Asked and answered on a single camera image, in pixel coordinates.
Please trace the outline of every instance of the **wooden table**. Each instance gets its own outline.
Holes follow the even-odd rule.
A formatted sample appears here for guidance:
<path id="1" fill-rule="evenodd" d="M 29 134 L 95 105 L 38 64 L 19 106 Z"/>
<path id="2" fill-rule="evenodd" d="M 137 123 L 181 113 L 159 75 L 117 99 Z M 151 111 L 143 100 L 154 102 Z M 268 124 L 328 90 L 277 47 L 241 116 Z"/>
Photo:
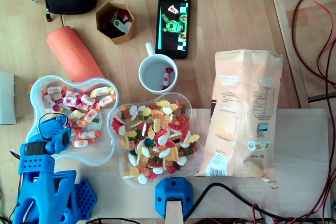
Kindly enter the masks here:
<path id="1" fill-rule="evenodd" d="M 137 19 L 133 40 L 113 45 L 96 30 L 94 14 L 106 2 L 125 3 Z M 0 126 L 0 188 L 3 213 L 12 211 L 18 182 L 18 161 L 9 149 L 19 150 L 33 123 L 34 112 L 27 86 L 39 74 L 69 75 L 46 44 L 53 30 L 71 26 L 96 59 L 105 76 L 121 93 L 121 103 L 143 102 L 154 96 L 138 79 L 138 67 L 146 57 L 145 42 L 154 42 L 158 0 L 98 0 L 83 15 L 52 15 L 45 19 L 45 2 L 1 0 L 0 71 L 15 75 L 15 125 Z M 286 56 L 273 0 L 192 0 L 190 51 L 186 60 L 176 61 L 180 69 L 174 91 L 186 95 L 194 108 L 210 108 L 214 81 L 214 54 L 234 49 L 264 49 L 284 55 L 279 108 L 298 108 L 291 70 Z"/>
<path id="2" fill-rule="evenodd" d="M 193 110 L 194 128 L 205 144 L 210 109 Z M 323 109 L 277 110 L 275 137 L 275 174 L 279 189 L 272 189 L 261 179 L 234 177 L 188 177 L 194 188 L 194 202 L 205 187 L 224 183 L 261 208 L 281 216 L 299 216 L 310 209 L 321 193 L 328 173 L 327 113 Z M 154 187 L 134 188 L 119 174 L 116 153 L 99 167 L 83 166 L 77 161 L 56 162 L 56 170 L 77 170 L 77 181 L 88 178 L 98 201 L 93 218 L 157 219 Z M 330 216 L 327 204 L 325 216 Z M 252 218 L 251 208 L 222 188 L 212 188 L 191 218 Z"/>

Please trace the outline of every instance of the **cardboard box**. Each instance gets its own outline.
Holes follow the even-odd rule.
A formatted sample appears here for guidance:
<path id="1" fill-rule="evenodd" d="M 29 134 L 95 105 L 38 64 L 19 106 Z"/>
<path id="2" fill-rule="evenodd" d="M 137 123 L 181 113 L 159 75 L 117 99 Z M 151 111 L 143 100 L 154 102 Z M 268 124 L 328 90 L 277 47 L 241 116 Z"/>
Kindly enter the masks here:
<path id="1" fill-rule="evenodd" d="M 128 34 L 122 35 L 122 36 L 119 36 L 119 37 L 116 37 L 116 38 L 110 38 L 101 31 L 101 19 L 107 13 L 111 12 L 111 10 L 118 10 L 118 9 L 127 10 L 129 12 L 130 17 L 129 17 L 129 20 L 127 20 L 127 21 L 131 22 L 132 26 L 131 26 Z M 135 34 L 135 20 L 134 20 L 134 17 L 132 15 L 131 11 L 124 4 L 118 4 L 118 3 L 112 3 L 112 2 L 106 3 L 102 8 L 100 8 L 96 12 L 96 22 L 97 22 L 97 30 L 99 31 L 99 33 L 102 36 L 104 36 L 106 39 L 112 41 L 115 45 L 126 42 L 126 41 L 129 41 L 134 37 L 134 34 Z"/>

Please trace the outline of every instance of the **blue 3d printed part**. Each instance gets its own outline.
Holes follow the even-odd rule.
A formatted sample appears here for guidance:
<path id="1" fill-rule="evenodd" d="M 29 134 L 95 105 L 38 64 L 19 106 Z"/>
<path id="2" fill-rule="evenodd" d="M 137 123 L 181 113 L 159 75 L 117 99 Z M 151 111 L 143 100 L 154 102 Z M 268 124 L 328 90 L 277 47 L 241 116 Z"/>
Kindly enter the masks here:
<path id="1" fill-rule="evenodd" d="M 64 128 L 66 117 L 58 116 L 40 124 L 34 135 L 20 148 L 18 173 L 22 185 L 18 192 L 13 224 L 75 224 L 89 220 L 97 197 L 87 179 L 75 185 L 76 171 L 54 173 L 51 156 L 70 146 L 71 128 Z"/>
<path id="2" fill-rule="evenodd" d="M 193 207 L 193 187 L 185 178 L 165 178 L 155 187 L 155 210 L 165 219 L 169 199 L 181 199 L 183 217 Z"/>

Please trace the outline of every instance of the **game character on screen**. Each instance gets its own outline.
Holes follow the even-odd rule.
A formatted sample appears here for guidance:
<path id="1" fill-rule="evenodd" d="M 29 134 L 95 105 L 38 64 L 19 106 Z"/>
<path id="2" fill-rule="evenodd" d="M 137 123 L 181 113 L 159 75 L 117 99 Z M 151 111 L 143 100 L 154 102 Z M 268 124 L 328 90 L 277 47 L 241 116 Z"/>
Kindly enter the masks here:
<path id="1" fill-rule="evenodd" d="M 177 33 L 178 37 L 186 41 L 187 39 L 187 20 L 188 15 L 187 13 L 182 14 L 179 17 L 179 21 L 175 20 L 169 20 L 165 14 L 161 15 L 164 21 L 167 23 L 166 28 L 163 29 L 163 31 L 169 31 L 170 33 Z"/>

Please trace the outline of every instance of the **blue clamp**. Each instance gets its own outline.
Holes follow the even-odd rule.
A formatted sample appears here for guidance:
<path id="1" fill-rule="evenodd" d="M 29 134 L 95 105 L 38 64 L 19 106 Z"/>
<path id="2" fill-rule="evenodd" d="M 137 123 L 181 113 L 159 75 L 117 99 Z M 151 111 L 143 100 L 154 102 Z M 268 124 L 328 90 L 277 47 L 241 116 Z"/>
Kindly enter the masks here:
<path id="1" fill-rule="evenodd" d="M 166 203 L 181 199 L 183 217 L 193 207 L 193 187 L 185 178 L 165 178 L 155 187 L 155 210 L 165 219 Z"/>

